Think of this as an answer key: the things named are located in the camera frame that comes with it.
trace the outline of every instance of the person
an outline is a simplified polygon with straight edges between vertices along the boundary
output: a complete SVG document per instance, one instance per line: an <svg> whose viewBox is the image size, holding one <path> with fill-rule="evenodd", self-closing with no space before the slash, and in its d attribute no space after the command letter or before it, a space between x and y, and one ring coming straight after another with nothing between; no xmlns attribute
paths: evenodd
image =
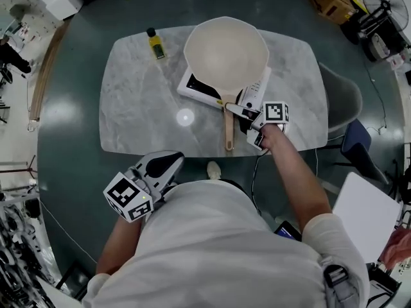
<svg viewBox="0 0 411 308"><path fill-rule="evenodd" d="M274 234L236 186L220 180L181 184L144 228L140 219L118 219L83 306L327 307L320 262L331 257L357 284L358 306L365 307L365 263L326 193L277 126L267 124L262 132L302 242Z"/></svg>
<svg viewBox="0 0 411 308"><path fill-rule="evenodd" d="M20 57L18 52L14 50L7 42L9 41L9 36L5 35L0 40L0 60L6 64L12 64L16 66L23 73L30 73L31 67L27 60Z"/></svg>

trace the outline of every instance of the wooden handle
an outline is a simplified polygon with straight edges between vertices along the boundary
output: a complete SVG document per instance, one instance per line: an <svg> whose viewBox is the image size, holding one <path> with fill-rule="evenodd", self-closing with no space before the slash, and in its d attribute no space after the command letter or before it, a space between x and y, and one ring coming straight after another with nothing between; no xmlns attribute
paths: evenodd
<svg viewBox="0 0 411 308"><path fill-rule="evenodd" d="M225 121L225 150L232 151L234 149L234 116L224 109Z"/></svg>

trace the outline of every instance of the buckle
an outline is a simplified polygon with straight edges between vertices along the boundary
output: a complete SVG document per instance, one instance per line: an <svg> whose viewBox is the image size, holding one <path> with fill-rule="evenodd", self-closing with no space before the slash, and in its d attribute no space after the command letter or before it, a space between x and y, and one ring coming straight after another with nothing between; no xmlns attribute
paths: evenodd
<svg viewBox="0 0 411 308"><path fill-rule="evenodd" d="M338 264L332 264L324 270L324 278L329 287L335 287L348 279L348 272L344 267Z"/></svg>

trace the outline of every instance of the marble table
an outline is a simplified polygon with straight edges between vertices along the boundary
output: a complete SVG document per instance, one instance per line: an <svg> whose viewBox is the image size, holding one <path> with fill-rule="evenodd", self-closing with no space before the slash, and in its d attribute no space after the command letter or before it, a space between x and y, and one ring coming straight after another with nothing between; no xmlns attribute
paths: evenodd
<svg viewBox="0 0 411 308"><path fill-rule="evenodd" d="M223 113L180 96L177 86L187 68L183 48L194 26L157 30L167 54L153 58L147 34L116 41L110 52L100 94L100 141L105 151L144 155L176 150L186 157L241 157L260 152L247 144L236 120L234 150L224 150ZM311 47L303 41L260 31L270 50L272 68L264 100L290 107L287 136L299 150L327 143L326 93ZM189 126L176 119L183 108L195 116Z"/></svg>

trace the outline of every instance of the dark floor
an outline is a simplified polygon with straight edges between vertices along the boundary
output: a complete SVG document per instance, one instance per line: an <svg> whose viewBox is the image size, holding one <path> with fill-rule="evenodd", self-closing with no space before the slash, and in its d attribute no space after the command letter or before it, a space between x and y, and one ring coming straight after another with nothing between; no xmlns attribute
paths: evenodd
<svg viewBox="0 0 411 308"><path fill-rule="evenodd" d="M114 174L139 159L135 155L106 153L100 147L100 86L113 43L150 26L194 25L222 15L308 42L319 62L354 80L361 88L364 106L360 120L364 125L379 128L384 124L383 109L365 69L363 53L344 38L338 26L318 16L308 0L98 0L85 6L71 22L48 82L40 118L38 165L42 201L95 260L117 218L102 191ZM369 130L373 139L371 156L382 170L392 172L394 158L403 165L399 92L387 65L366 65L384 100L388 125L383 135ZM315 170L314 151L301 154ZM318 154L319 176L341 186L353 170L332 166L343 160L338 150ZM249 192L255 160L221 158L217 162L225 178L235 180ZM204 179L206 164L204 158L187 159L178 180ZM269 156L263 157L259 165L255 192L259 206L273 217L290 215ZM94 273L95 263L48 213L45 219L61 271L78 260Z"/></svg>

